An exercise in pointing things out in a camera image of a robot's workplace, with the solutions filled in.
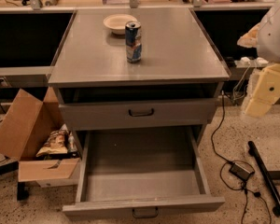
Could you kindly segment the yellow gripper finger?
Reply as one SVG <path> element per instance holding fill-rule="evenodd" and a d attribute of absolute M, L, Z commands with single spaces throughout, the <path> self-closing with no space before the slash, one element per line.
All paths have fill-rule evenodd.
<path fill-rule="evenodd" d="M 280 98 L 280 63 L 254 69 L 246 91 L 245 115 L 264 116 Z"/>

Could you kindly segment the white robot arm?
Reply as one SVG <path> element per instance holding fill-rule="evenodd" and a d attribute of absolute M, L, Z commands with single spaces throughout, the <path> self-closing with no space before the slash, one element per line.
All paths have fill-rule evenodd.
<path fill-rule="evenodd" d="M 253 118 L 264 116 L 280 98 L 280 0 L 259 23 L 257 53 L 269 64 L 255 69 L 248 81 L 242 110 Z"/>

